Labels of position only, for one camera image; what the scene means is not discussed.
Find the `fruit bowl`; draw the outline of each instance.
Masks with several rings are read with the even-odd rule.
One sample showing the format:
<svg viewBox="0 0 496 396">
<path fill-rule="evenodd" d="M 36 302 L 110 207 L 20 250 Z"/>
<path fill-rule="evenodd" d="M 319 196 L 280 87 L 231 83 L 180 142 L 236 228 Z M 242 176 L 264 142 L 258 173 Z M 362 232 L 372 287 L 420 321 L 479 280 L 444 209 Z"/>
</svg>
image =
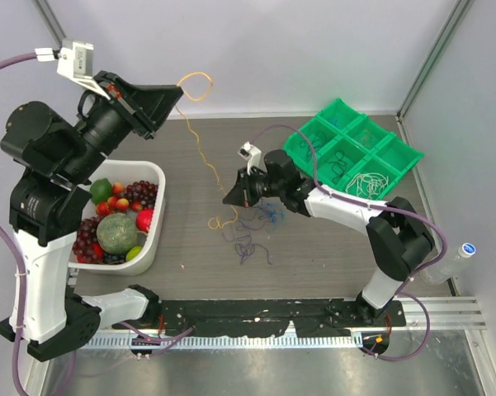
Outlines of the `fruit bowl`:
<svg viewBox="0 0 496 396">
<path fill-rule="evenodd" d="M 90 180 L 107 178 L 109 181 L 121 182 L 124 185 L 132 184 L 136 180 L 147 180 L 158 184 L 158 194 L 149 234 L 145 239 L 141 252 L 128 262 L 121 264 L 83 264 L 77 262 L 77 258 L 72 256 L 69 266 L 90 272 L 113 274 L 113 275 L 138 275 L 149 269 L 154 261 L 156 249 L 158 248 L 159 234 L 163 222 L 165 211 L 165 174 L 155 163 L 147 161 L 118 161 L 107 159 L 91 176 Z M 96 208 L 89 202 L 83 210 L 83 219 L 96 216 Z"/>
</svg>

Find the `green compartment tray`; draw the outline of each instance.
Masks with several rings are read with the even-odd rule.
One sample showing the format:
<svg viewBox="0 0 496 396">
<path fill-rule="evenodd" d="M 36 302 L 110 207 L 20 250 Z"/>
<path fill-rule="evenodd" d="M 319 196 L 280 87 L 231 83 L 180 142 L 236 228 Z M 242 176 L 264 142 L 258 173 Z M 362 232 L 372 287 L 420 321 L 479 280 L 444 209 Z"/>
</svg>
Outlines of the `green compartment tray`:
<svg viewBox="0 0 496 396">
<path fill-rule="evenodd" d="M 339 98 L 300 131 L 315 148 L 318 179 L 335 190 L 346 192 L 358 173 L 379 173 L 386 177 L 388 184 L 373 196 L 375 200 L 388 194 L 423 157 L 423 153 L 402 142 L 395 132 L 384 130 Z M 299 134 L 288 138 L 284 150 L 299 169 L 312 176 L 312 153 Z M 367 198 L 368 193 L 363 190 L 358 193 L 357 184 L 353 184 L 348 193 Z"/>
</svg>

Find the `white string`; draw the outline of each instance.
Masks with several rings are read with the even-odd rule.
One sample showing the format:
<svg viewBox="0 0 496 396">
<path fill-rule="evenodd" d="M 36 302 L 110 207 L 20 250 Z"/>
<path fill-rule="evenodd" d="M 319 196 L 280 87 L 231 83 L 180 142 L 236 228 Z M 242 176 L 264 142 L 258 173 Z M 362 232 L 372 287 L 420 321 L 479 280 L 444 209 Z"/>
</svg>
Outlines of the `white string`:
<svg viewBox="0 0 496 396">
<path fill-rule="evenodd" d="M 356 185 L 356 196 L 373 200 L 389 185 L 389 178 L 379 173 L 358 173 L 347 184 L 345 192 L 350 194 L 348 191 L 354 185 Z"/>
</svg>

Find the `green fruit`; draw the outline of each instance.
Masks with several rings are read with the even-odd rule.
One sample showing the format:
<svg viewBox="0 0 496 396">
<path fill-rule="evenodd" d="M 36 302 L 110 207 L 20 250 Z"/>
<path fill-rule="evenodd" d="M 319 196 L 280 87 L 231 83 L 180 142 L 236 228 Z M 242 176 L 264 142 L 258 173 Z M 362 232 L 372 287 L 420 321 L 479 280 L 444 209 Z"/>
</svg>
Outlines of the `green fruit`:
<svg viewBox="0 0 496 396">
<path fill-rule="evenodd" d="M 141 252 L 142 249 L 143 248 L 141 246 L 134 246 L 128 253 L 126 253 L 125 260 L 129 262 L 130 260 L 135 259 L 135 257 L 139 254 L 139 252 Z"/>
<path fill-rule="evenodd" d="M 138 229 L 126 214 L 110 214 L 97 226 L 97 241 L 105 252 L 126 254 L 138 244 Z"/>
<path fill-rule="evenodd" d="M 112 196 L 112 184 L 108 179 L 95 180 L 90 187 L 90 194 L 95 205 L 104 202 Z"/>
</svg>

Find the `plastic water bottle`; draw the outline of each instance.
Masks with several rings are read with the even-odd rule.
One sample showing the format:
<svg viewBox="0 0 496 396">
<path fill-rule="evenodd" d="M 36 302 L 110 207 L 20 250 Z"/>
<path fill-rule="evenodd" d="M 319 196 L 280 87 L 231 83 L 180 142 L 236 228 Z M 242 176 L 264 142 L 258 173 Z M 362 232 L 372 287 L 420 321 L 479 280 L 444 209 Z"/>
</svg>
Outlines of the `plastic water bottle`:
<svg viewBox="0 0 496 396">
<path fill-rule="evenodd" d="M 438 263 L 420 272 L 420 276 L 428 285 L 440 285 L 471 265 L 475 251 L 473 243 L 462 243 L 456 251 L 449 251 Z"/>
</svg>

